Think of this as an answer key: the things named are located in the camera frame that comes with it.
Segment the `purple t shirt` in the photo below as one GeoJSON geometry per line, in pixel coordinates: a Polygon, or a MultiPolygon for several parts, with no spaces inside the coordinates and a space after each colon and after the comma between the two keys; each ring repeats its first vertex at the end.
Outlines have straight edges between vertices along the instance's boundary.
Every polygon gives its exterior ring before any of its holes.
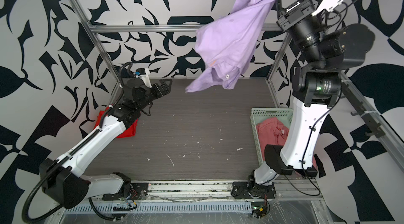
{"type": "Polygon", "coordinates": [[[250,64],[265,20],[276,0],[235,0],[229,15],[196,32],[194,50],[205,70],[185,91],[199,92],[212,86],[235,88],[250,64]]]}

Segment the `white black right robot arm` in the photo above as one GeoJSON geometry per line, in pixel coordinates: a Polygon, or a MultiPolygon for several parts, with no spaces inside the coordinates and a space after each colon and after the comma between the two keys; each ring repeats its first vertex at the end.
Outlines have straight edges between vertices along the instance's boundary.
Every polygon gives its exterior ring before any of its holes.
{"type": "Polygon", "coordinates": [[[365,61],[375,41],[363,24],[352,24],[329,32],[323,12],[333,12],[344,0],[276,0],[277,24],[287,32],[307,61],[292,78],[293,116],[284,145],[267,145],[265,159],[249,176],[248,187],[270,186],[278,176],[297,171],[316,176],[312,159],[324,118],[342,95],[341,73],[365,61]]]}

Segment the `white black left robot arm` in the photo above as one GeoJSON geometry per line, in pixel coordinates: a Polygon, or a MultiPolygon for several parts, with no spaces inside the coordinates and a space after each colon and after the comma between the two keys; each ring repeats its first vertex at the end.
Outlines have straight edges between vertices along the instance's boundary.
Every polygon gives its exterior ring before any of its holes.
{"type": "Polygon", "coordinates": [[[56,160],[40,165],[40,176],[48,176],[43,192],[66,209],[84,199],[105,194],[125,197],[129,178],[120,172],[104,176],[86,176],[91,162],[115,138],[127,130],[144,113],[146,107],[171,91],[171,79],[161,79],[150,88],[140,79],[130,79],[123,87],[121,100],[104,113],[99,125],[76,146],[56,160]]]}

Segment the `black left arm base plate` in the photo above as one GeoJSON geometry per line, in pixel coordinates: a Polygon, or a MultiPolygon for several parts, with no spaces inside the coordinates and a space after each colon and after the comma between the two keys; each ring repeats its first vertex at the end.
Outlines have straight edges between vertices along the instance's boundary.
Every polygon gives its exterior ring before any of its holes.
{"type": "Polygon", "coordinates": [[[113,200],[139,200],[147,196],[149,183],[124,183],[120,190],[114,194],[104,194],[103,201],[113,200]]]}

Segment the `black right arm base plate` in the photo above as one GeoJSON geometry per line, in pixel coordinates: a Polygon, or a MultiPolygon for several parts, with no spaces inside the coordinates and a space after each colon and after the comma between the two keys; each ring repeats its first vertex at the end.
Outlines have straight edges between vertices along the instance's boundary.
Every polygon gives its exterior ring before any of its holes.
{"type": "Polygon", "coordinates": [[[273,185],[271,186],[258,186],[250,185],[246,181],[235,181],[232,183],[230,195],[235,199],[275,199],[276,190],[273,185]]]}

